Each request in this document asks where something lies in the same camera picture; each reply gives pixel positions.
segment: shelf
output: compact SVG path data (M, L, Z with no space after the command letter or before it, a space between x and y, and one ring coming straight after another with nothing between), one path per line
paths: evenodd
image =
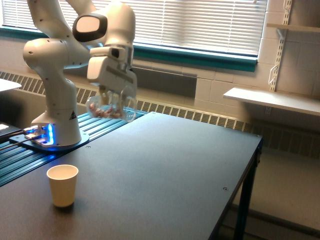
M8 81L0 78L0 92L20 88L21 85L14 81Z
M234 87L227 91L223 97L245 103L320 116L320 100L293 94Z
M283 25L283 24L274 24L274 23L267 23L266 26L270 28L277 28L281 30L289 30L294 32L320 33L320 27Z

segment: paper cup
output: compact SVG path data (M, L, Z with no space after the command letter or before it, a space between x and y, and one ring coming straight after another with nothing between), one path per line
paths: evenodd
M53 166L46 172L55 206L63 208L74 203L78 172L78 168L66 164Z

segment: window sill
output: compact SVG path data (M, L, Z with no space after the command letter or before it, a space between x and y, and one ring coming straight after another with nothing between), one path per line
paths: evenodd
M1 26L0 36L34 40L47 38L47 36L32 29ZM150 46L142 43L134 43L134 57L148 60L161 60L171 63L185 64L201 67L213 67L231 70L254 72L257 57L239 56L223 53L203 53L201 51L176 49L173 47Z

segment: black cable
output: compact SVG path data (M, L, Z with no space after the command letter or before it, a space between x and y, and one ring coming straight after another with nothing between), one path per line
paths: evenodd
M12 144L12 145L10 145L10 146L6 146L6 147L4 147L4 148L1 148L1 149L0 149L0 152L2 152L3 150L6 150L6 149L10 149L10 148L12 148L12 147L18 146L18 145L20 145L20 144L22 144L22 143L24 143L24 142L27 142L27 141L30 141L30 140L35 140L35 139L40 139L40 138L42 138L42 137L43 137L42 135L38 135L38 136L34 136L34 137L31 137L31 138L25 139L25 140L23 140L23 141L14 143L14 144Z
M24 131L16 131L16 132L13 132L13 133L10 133L8 135L6 135L5 137L6 138L11 138L11 137L14 137L14 136L17 136L17 135L20 135L20 134L24 134Z

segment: window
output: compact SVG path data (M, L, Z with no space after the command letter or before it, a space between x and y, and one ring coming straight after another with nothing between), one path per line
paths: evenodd
M76 12L59 0L71 26ZM99 8L110 0L93 0ZM267 0L123 0L136 15L135 42L257 56ZM35 29L26 0L2 0L3 25Z

